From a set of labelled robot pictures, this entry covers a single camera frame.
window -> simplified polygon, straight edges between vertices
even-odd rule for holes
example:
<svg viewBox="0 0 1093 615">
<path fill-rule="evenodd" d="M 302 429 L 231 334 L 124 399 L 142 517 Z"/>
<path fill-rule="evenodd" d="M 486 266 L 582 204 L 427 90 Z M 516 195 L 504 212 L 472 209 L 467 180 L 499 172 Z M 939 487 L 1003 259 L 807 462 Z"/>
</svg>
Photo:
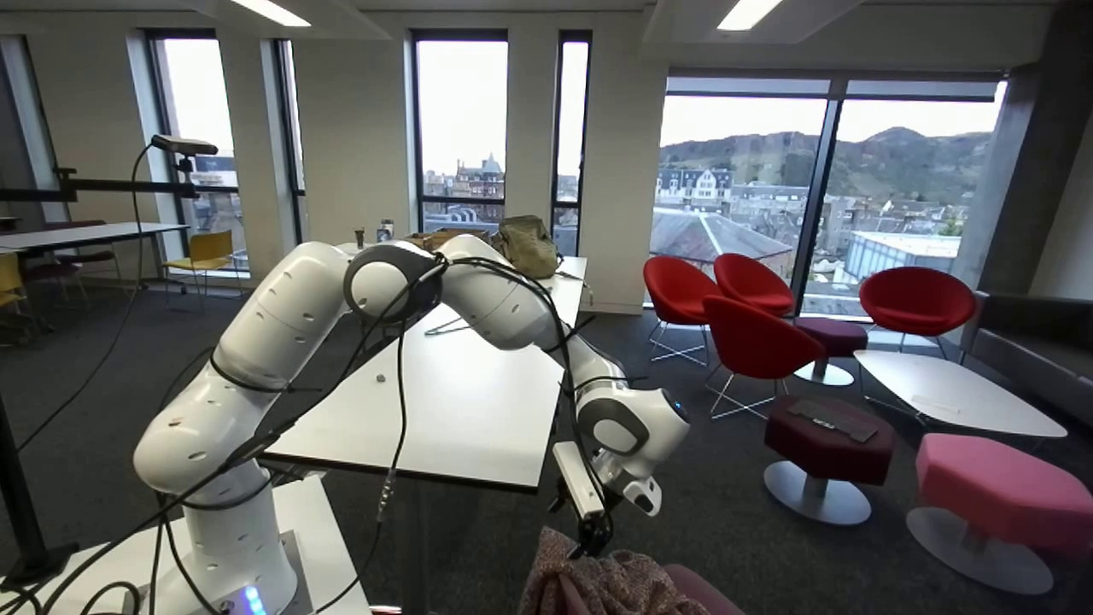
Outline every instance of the window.
<svg viewBox="0 0 1093 615">
<path fill-rule="evenodd" d="M 504 217 L 504 33 L 414 33 L 415 218 L 496 232 Z"/>
<path fill-rule="evenodd" d="M 172 175 L 178 180 L 191 180 L 198 187 L 178 200 L 178 218 L 191 235 L 229 228 L 237 252 L 229 271 L 245 271 L 237 144 L 217 43 L 211 33 L 152 33 L 149 52 L 162 98 L 162 130 L 217 147 L 217 154 L 166 162 L 173 164 Z"/>
<path fill-rule="evenodd" d="M 582 172 L 585 172 L 585 113 L 589 113 L 589 52 L 591 33 L 559 33 L 555 61 L 555 140 L 552 140 L 552 248 L 582 248 Z"/>
<path fill-rule="evenodd" d="M 949 271 L 995 130 L 995 78 L 670 78 L 649 251 L 749 252 L 801 315 L 864 319 L 883 266 Z"/>
<path fill-rule="evenodd" d="M 302 102 L 296 102 L 296 64 L 294 64 L 294 44 L 290 43 L 273 43 L 270 44 L 273 60 L 273 92 L 277 92 L 277 144 L 280 144 L 280 169 L 290 195 L 290 226 L 294 226 L 294 244 L 305 244 L 305 140 L 302 140 Z"/>
<path fill-rule="evenodd" d="M 670 92 L 658 136 L 652 252 L 709 266 L 718 252 L 743 252 L 791 276 L 807 212 L 822 82 L 779 82 L 755 96 L 749 82 L 721 78 L 731 92 Z"/>
<path fill-rule="evenodd" d="M 39 228 L 42 224 L 66 224 L 66 202 L 42 202 L 42 195 L 55 187 L 55 154 L 49 144 L 28 44 L 20 38 L 0 38 L 0 217 L 8 217 L 3 226 Z"/>
</svg>

desk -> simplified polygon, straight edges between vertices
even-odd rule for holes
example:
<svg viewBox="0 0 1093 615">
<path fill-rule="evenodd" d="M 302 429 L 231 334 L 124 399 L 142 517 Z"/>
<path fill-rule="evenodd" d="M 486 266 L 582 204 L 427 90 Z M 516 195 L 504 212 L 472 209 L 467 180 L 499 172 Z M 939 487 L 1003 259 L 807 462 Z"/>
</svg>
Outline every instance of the desk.
<svg viewBox="0 0 1093 615">
<path fill-rule="evenodd" d="M 302 562 L 302 589 L 308 589 L 310 606 L 323 606 L 336 598 L 352 578 L 355 566 L 349 562 L 340 531 L 336 524 L 336 513 L 327 506 L 327 497 L 321 488 L 321 479 L 310 475 L 294 487 L 273 488 L 273 506 L 277 506 L 277 524 L 280 531 L 294 535 L 296 543 L 296 562 Z M 138 589 L 146 584 L 149 576 L 149 555 L 152 555 L 152 531 L 142 531 L 121 543 L 114 555 L 106 555 L 99 565 L 92 565 L 72 589 L 61 595 L 55 606 L 58 615 L 66 611 L 83 611 L 83 606 L 108 581 L 133 581 Z M 187 543 L 187 525 L 173 524 L 173 540 L 185 546 Z M 76 570 L 83 562 L 90 562 L 99 546 L 77 552 L 67 566 L 49 581 L 39 598 L 49 603 L 55 584 Z M 172 555 L 163 552 L 162 558 L 162 576 L 173 566 Z M 363 589 L 352 589 L 327 615 L 363 615 L 371 611 L 369 598 Z"/>
<path fill-rule="evenodd" d="M 108 226 L 66 226 L 66 228 L 39 228 L 39 232 L 8 232 L 0 235 L 0 252 L 42 252 L 42 251 L 66 251 L 66 248 L 90 248 L 90 244 L 121 244 L 121 240 L 152 240 L 163 232 L 182 232 L 185 226 L 173 224 L 108 224 Z"/>
<path fill-rule="evenodd" d="M 552 306 L 574 324 L 585 259 L 562 259 Z M 562 371 L 541 348 L 501 351 L 442 306 L 402 339 L 407 443 L 400 471 L 536 488 Z M 355 371 L 267 454 L 390 470 L 400 433 L 396 341 Z"/>
<path fill-rule="evenodd" d="M 959 364 L 872 348 L 855 351 L 855 359 L 916 413 L 939 424 L 1020 437 L 1066 437 L 1063 424 Z"/>
</svg>

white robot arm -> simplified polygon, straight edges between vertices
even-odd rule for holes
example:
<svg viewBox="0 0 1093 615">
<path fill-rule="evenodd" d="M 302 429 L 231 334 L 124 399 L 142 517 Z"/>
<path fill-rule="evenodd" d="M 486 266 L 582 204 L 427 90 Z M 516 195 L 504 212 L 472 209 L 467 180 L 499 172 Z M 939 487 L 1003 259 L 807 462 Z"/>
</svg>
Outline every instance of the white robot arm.
<svg viewBox="0 0 1093 615">
<path fill-rule="evenodd" d="M 627 391 L 622 371 L 569 334 L 542 291 L 508 271 L 489 244 L 454 235 L 436 252 L 411 244 L 363 252 L 305 244 L 254 291 L 208 366 L 152 417 L 133 454 L 138 475 L 149 488 L 191 491 L 185 502 L 191 531 L 185 566 L 214 609 L 254 589 L 267 611 L 285 611 L 296 589 L 277 535 L 270 479 L 250 454 L 239 454 L 254 443 L 267 409 L 340 315 L 407 322 L 436 301 L 447 301 L 499 348 L 541 344 L 569 366 L 574 422 L 594 447 L 591 479 L 574 447 L 552 454 L 582 517 L 600 508 L 594 497 L 609 506 L 614 498 L 635 502 L 649 517 L 658 508 L 652 470 L 677 451 L 685 422 L 658 391 Z M 158 606 L 172 615 L 203 611 L 178 578 L 162 581 Z"/>
</svg>

pink stool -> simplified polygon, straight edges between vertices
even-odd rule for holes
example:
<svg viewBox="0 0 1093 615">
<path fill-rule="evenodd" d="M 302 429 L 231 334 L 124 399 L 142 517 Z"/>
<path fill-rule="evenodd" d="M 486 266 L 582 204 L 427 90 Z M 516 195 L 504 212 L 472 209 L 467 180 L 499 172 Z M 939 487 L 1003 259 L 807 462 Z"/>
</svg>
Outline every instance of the pink stool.
<svg viewBox="0 0 1093 615">
<path fill-rule="evenodd" d="M 926 506 L 905 521 L 913 537 L 981 584 L 1044 595 L 1056 581 L 1035 552 L 1093 546 L 1089 488 L 1041 458 L 992 437 L 926 433 L 916 470 Z"/>
</svg>

red armchair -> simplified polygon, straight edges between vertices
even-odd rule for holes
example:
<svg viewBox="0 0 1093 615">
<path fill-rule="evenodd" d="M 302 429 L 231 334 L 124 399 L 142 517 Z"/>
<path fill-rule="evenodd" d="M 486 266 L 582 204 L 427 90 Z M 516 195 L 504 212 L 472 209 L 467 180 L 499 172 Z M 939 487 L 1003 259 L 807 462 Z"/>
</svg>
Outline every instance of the red armchair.
<svg viewBox="0 0 1093 615">
<path fill-rule="evenodd" d="M 758 407 L 779 399 L 784 393 L 784 379 L 797 371 L 822 359 L 822 344 L 812 334 L 799 333 L 791 322 L 781 322 L 731 298 L 706 298 L 705 309 L 718 359 L 727 371 L 727 379 L 709 407 L 709 422 L 734 413 L 750 413 L 766 422 Z M 734 375 L 770 379 L 776 385 L 776 396 L 755 404 L 731 399 L 727 385 L 734 382 Z"/>
<path fill-rule="evenodd" d="M 861 309 L 875 324 L 905 334 L 937 339 L 978 315 L 978 295 L 955 276 L 930 266 L 895 266 L 861 285 Z"/>
<path fill-rule="evenodd" d="M 791 309 L 790 285 L 750 258 L 721 252 L 715 259 L 715 279 L 724 298 L 743 301 L 743 306 L 770 310 L 776 319 L 784 319 Z"/>
<path fill-rule="evenodd" d="M 641 266 L 644 291 L 655 310 L 649 344 L 658 348 L 649 364 L 685 359 L 706 366 L 706 310 L 705 298 L 718 298 L 718 285 L 685 259 L 652 258 Z M 700 327 L 700 344 L 677 348 L 664 339 L 665 327 Z"/>
</svg>

